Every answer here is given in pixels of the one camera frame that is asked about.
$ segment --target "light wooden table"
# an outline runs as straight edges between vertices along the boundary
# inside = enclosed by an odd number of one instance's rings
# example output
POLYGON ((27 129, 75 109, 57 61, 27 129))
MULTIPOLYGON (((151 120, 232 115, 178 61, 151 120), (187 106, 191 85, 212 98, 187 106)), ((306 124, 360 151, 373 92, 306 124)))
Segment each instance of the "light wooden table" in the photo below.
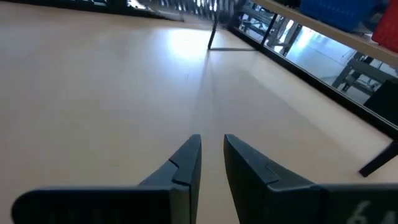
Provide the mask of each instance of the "light wooden table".
MULTIPOLYGON (((192 133, 203 141, 198 223, 238 223, 224 133, 314 182, 397 181, 395 162, 357 173, 390 139, 261 54, 207 52, 209 35, 0 2, 0 222, 37 187, 137 184, 192 133)), ((213 45, 247 47, 227 32, 213 45)))

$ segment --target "blue container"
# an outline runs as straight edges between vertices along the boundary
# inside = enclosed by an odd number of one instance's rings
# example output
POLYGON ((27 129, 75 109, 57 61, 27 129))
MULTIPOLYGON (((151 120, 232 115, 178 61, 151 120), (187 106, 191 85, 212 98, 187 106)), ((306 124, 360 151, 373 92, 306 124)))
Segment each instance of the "blue container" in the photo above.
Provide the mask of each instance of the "blue container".
POLYGON ((302 0, 300 12, 344 31, 366 19, 377 0, 302 0))

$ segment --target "metal table leg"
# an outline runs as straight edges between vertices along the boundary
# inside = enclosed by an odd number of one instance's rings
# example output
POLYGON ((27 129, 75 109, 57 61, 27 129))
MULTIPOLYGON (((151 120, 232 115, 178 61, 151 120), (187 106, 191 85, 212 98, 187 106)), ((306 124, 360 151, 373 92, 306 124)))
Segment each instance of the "metal table leg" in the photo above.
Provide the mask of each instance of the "metal table leg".
POLYGON ((213 47, 211 48, 211 45, 214 40, 214 36, 216 34, 217 30, 217 25, 218 25, 218 16, 215 17, 214 23, 213 23, 213 28, 211 30, 211 35, 210 35, 210 40, 207 45, 208 50, 223 50, 223 51, 256 51, 256 49, 239 49, 239 48, 230 48, 230 47, 213 47))
POLYGON ((383 150, 376 158, 366 164, 359 173, 363 177, 367 177, 378 168, 386 164, 388 161, 398 155, 398 142, 391 143, 387 149, 383 150))

